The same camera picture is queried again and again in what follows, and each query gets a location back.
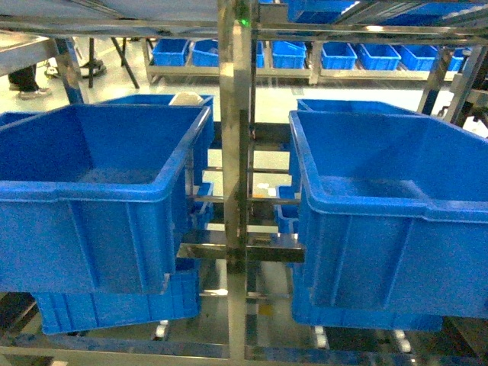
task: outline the shelving unit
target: shelving unit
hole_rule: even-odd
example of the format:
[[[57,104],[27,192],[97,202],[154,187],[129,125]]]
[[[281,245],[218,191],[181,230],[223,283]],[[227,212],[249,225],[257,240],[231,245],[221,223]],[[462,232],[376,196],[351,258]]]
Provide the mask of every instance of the shelving unit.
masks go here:
[[[415,4],[427,2],[416,0]],[[120,330],[117,338],[103,332],[89,336],[86,333],[44,336],[32,329],[37,309],[29,294],[6,294],[0,299],[0,361],[4,364],[23,364],[34,356],[67,361],[69,364],[466,364],[480,365],[486,357],[485,343],[477,335],[484,321],[470,319],[445,320],[439,334],[407,335],[397,332],[328,330],[322,327],[298,326],[281,311],[289,307],[289,273],[269,262],[302,262],[303,248],[295,236],[254,233],[249,225],[267,225],[273,221],[273,204],[298,204],[298,200],[278,200],[252,196],[254,172],[277,173],[272,169],[254,169],[255,150],[277,150],[289,146],[289,126],[255,122],[255,87],[258,76],[309,78],[311,84],[334,77],[351,79],[378,79],[383,72],[320,71],[320,51],[323,42],[348,41],[353,43],[434,44],[441,46],[477,45],[465,70],[463,90],[471,90],[480,80],[488,52],[488,30],[484,27],[378,27],[375,24],[385,16],[394,17],[414,5],[413,2],[364,1],[344,13],[336,24],[291,24],[283,18],[282,5],[264,4],[249,0],[219,0],[218,21],[165,21],[127,19],[103,5],[103,2],[72,2],[87,7],[100,18],[43,18],[0,16],[0,29],[44,34],[56,37],[90,35],[100,37],[141,36],[175,38],[218,38],[220,68],[178,68],[172,75],[215,75],[220,80],[221,123],[217,126],[216,145],[221,138],[223,156],[223,196],[198,197],[196,200],[215,202],[216,219],[225,223],[225,231],[200,230],[189,233],[183,240],[179,255],[205,258],[207,273],[213,274],[212,287],[202,293],[204,309],[198,320],[183,326],[175,324],[171,342],[155,340],[152,333],[145,339],[128,339]],[[486,24],[485,11],[469,14],[470,24]],[[466,21],[460,15],[460,21]],[[274,70],[255,67],[257,40],[311,40],[313,44],[312,70]],[[65,86],[72,103],[88,102],[78,84],[79,73],[70,58],[73,56],[69,40],[56,39],[56,52],[66,67]],[[0,65],[5,64],[0,53]],[[416,74],[427,78],[419,111],[430,114],[452,51],[442,48],[429,73]],[[144,56],[148,76],[168,75],[169,68],[152,69],[147,45]],[[266,57],[269,65],[269,54]],[[3,67],[3,72],[11,69]],[[461,121],[467,93],[456,95],[450,121]],[[278,276],[284,288],[265,288]],[[376,351],[364,344],[373,342]],[[331,344],[344,344],[339,351],[331,351]]]

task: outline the person's leg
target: person's leg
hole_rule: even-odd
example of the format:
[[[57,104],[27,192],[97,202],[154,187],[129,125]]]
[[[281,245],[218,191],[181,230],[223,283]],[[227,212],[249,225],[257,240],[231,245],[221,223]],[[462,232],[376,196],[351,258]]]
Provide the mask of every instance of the person's leg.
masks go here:
[[[25,69],[20,69],[8,74],[8,81],[11,84],[17,85],[21,92],[36,92],[39,86],[36,83],[36,66],[28,66]]]

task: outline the vertical steel post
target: vertical steel post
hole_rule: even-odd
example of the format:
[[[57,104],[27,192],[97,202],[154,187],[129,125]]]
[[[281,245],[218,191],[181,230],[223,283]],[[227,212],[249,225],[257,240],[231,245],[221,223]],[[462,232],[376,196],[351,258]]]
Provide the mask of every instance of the vertical steel post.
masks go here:
[[[445,74],[451,64],[453,50],[444,47],[439,49],[434,64],[427,79],[422,98],[417,111],[430,116],[434,109],[435,101],[444,84]]]
[[[218,0],[218,13],[229,344],[230,357],[236,362],[244,360],[246,346],[249,138],[255,89],[253,4],[251,0]]]
[[[488,47],[476,47],[466,62],[462,79],[454,91],[454,97],[445,116],[447,122],[460,127],[464,125],[472,107],[471,103],[467,103],[467,97],[472,89],[481,87],[487,72]]]
[[[59,75],[63,79],[64,89],[69,103],[88,103],[88,95],[82,81],[82,72],[76,58],[72,38],[56,38],[59,55],[56,57]]]

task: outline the blue bin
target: blue bin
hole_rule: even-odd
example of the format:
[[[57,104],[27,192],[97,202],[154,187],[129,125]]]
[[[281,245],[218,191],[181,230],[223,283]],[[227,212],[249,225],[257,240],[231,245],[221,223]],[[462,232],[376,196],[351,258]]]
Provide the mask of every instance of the blue bin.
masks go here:
[[[323,99],[298,99],[299,111],[323,111],[323,112],[348,112],[348,113],[372,113],[372,114],[398,114],[407,116],[422,116],[416,112],[408,111],[400,107],[380,101],[331,101]],[[300,189],[300,166],[297,154],[293,148],[293,140],[290,148],[290,175],[295,191]]]
[[[36,112],[5,112],[0,114],[0,127],[6,124],[12,124],[18,120],[35,116]]]
[[[322,48],[322,67],[332,70],[352,70],[358,56],[349,43],[328,42]]]
[[[288,4],[288,20],[296,23],[330,24],[355,2],[330,0],[284,0]]]
[[[276,187],[277,197],[294,198],[293,187]],[[274,219],[278,232],[298,233],[298,209],[294,205],[275,205]],[[292,265],[293,300],[291,315],[300,324],[308,326],[335,326],[344,328],[402,329],[436,332],[442,328],[442,316],[386,313],[384,311],[349,310],[334,307],[315,307],[303,281],[303,265]]]
[[[134,94],[122,98],[104,101],[103,104],[150,104],[150,105],[168,105],[174,95],[154,95],[154,94]],[[204,130],[193,150],[194,165],[194,183],[201,185],[204,177],[204,170],[208,168],[208,149],[214,141],[214,97],[213,95],[202,95],[204,99],[202,105],[210,107],[210,115],[205,124]]]
[[[273,67],[276,69],[303,69],[307,48],[303,42],[277,40],[273,44]]]
[[[199,196],[211,196],[214,193],[214,183],[203,182],[198,189]],[[190,215],[189,226],[194,229],[205,230],[214,218],[214,204],[211,202],[194,202]]]
[[[366,70],[396,70],[400,55],[387,44],[359,44],[358,57]]]
[[[293,269],[291,315],[297,323],[307,326],[423,332],[438,332],[442,329],[442,316],[315,307],[310,302],[310,291],[303,283],[302,264],[295,264]]]
[[[437,56],[433,46],[397,46],[395,50],[402,56],[402,64],[411,71],[430,71]]]
[[[195,42],[193,64],[200,67],[219,67],[219,43],[216,40]]]
[[[190,47],[189,40],[162,39],[152,50],[154,65],[184,66]]]
[[[480,5],[485,4],[426,4],[395,18],[388,19],[383,25],[434,25],[446,15]]]
[[[290,119],[312,304],[488,318],[488,142],[432,117]]]
[[[448,71],[459,71],[461,65],[463,64],[464,48],[457,48],[452,55],[451,63],[449,64]]]
[[[209,113],[73,105],[0,127],[0,291],[160,293]]]
[[[46,334],[192,318],[200,312],[200,262],[178,258],[164,294],[34,293]]]

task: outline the white sneaker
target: white sneaker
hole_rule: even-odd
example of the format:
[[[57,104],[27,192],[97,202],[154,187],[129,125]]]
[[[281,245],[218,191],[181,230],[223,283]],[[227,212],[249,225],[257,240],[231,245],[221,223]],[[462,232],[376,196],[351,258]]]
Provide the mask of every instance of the white sneaker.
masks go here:
[[[28,101],[36,98],[45,98],[52,93],[53,92],[50,88],[39,88],[39,90],[36,91],[21,91],[20,93],[18,93],[18,97],[23,101]]]

